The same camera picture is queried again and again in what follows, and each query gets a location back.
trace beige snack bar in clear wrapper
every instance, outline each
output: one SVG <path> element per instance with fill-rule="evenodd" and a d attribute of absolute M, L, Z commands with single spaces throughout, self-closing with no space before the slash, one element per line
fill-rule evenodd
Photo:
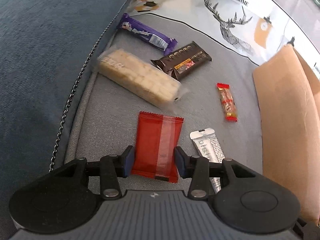
<path fill-rule="evenodd" d="M 222 163 L 224 154 L 214 132 L 214 129 L 207 128 L 204 130 L 190 133 L 190 139 L 196 146 L 199 155 L 206 157 L 209 162 Z M 210 179 L 213 190 L 218 193 L 221 190 L 220 178 Z"/>
<path fill-rule="evenodd" d="M 111 47 L 99 57 L 99 72 L 127 90 L 165 110 L 186 90 L 181 83 L 136 56 Z"/>

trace metal chain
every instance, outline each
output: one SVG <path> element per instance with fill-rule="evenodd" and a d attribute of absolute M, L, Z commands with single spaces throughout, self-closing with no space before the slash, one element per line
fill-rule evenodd
<path fill-rule="evenodd" d="M 50 171 L 53 171 L 54 169 L 54 163 L 55 163 L 55 160 L 56 160 L 56 155 L 57 155 L 57 151 L 58 151 L 58 148 L 59 148 L 59 143 L 60 143 L 60 139 L 61 139 L 61 135 L 62 135 L 62 131 L 63 131 L 63 124 L 65 123 L 65 119 L 67 117 L 67 113 L 69 111 L 69 107 L 71 105 L 71 102 L 72 102 L 72 99 L 73 99 L 73 96 L 75 95 L 75 92 L 76 92 L 76 89 L 78 87 L 78 83 L 82 77 L 82 74 L 90 60 L 90 58 L 92 57 L 94 51 L 96 50 L 99 42 L 101 41 L 103 35 L 105 34 L 105 32 L 110 28 L 111 24 L 114 22 L 114 20 L 117 18 L 117 16 L 119 15 L 120 11 L 123 9 L 124 5 L 127 3 L 128 0 L 125 0 L 125 2 L 123 3 L 123 5 L 120 7 L 119 11 L 117 12 L 116 16 L 112 19 L 112 21 L 108 24 L 108 26 L 104 29 L 104 31 L 102 32 L 102 34 L 100 35 L 100 37 L 98 38 L 97 42 L 95 43 L 95 45 L 93 46 L 92 50 L 90 51 L 86 61 L 84 62 L 82 68 L 81 68 L 81 71 L 79 72 L 79 75 L 78 77 L 76 78 L 76 81 L 72 87 L 72 90 L 71 90 L 71 93 L 69 95 L 69 98 L 67 100 L 67 103 L 64 107 L 64 112 L 63 112 L 63 116 L 61 117 L 61 122 L 60 122 L 60 127 L 59 127 L 59 132 L 57 134 L 57 139 L 56 139 L 56 143 L 54 145 L 54 148 L 53 148 L 53 152 L 52 152 L 52 158 L 51 158 L 51 163 L 50 163 L 50 166 L 49 166 L 49 172 Z"/>

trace cardboard box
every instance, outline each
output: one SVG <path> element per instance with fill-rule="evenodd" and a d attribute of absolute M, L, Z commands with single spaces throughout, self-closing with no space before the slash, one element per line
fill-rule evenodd
<path fill-rule="evenodd" d="M 262 127 L 263 175 L 291 190 L 301 216 L 320 218 L 320 82 L 291 46 L 253 72 Z"/>

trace dark fabric sofa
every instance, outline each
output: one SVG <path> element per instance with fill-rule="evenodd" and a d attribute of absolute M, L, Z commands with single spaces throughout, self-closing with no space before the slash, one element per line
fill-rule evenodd
<path fill-rule="evenodd" d="M 12 193 L 48 172 L 75 79 L 125 1 L 0 0 L 0 239 L 15 232 L 7 208 Z M 92 61 L 113 35 L 118 20 L 105 33 Z M 56 166 L 63 163 L 89 75 L 90 71 L 84 72 L 70 107 Z"/>

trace deer antler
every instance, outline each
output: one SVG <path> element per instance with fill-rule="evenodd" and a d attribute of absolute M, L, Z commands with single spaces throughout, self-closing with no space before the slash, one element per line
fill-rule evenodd
<path fill-rule="evenodd" d="M 246 21 L 246 20 L 245 20 L 246 15 L 245 15 L 245 12 L 244 12 L 243 7 L 242 7 L 242 11 L 243 11 L 243 17 L 242 17 L 239 21 L 237 21 L 237 13 L 236 13 L 234 18 L 232 18 L 231 20 L 228 19 L 228 24 L 231 24 L 231 25 L 233 25 L 233 27 L 234 27 L 234 24 L 244 25 L 244 24 L 250 22 L 251 19 L 252 19 L 252 16 L 249 18 L 249 20 Z"/>
<path fill-rule="evenodd" d="M 217 10 L 216 10 L 216 7 L 218 6 L 218 2 L 212 7 L 212 3 L 211 3 L 211 0 L 204 0 L 204 5 L 206 6 L 206 8 L 210 11 L 210 12 L 212 12 L 212 14 L 213 14 L 213 16 L 214 16 L 214 18 L 216 19 L 216 20 L 218 20 L 219 22 L 221 21 L 221 22 L 223 22 L 223 20 L 220 18 L 220 16 L 219 16 L 219 13 L 217 12 Z"/>

